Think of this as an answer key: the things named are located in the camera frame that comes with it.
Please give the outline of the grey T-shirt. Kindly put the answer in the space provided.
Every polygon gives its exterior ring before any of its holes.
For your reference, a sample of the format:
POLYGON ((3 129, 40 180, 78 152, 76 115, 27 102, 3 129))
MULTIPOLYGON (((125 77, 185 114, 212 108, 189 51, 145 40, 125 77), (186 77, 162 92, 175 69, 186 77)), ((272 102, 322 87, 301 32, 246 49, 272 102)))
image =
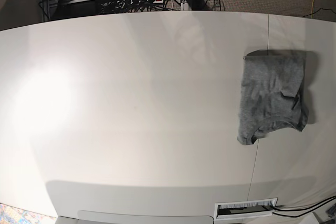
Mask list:
POLYGON ((304 101, 306 56, 244 57, 237 140, 253 145, 267 134, 292 128, 301 132, 308 122, 304 101))

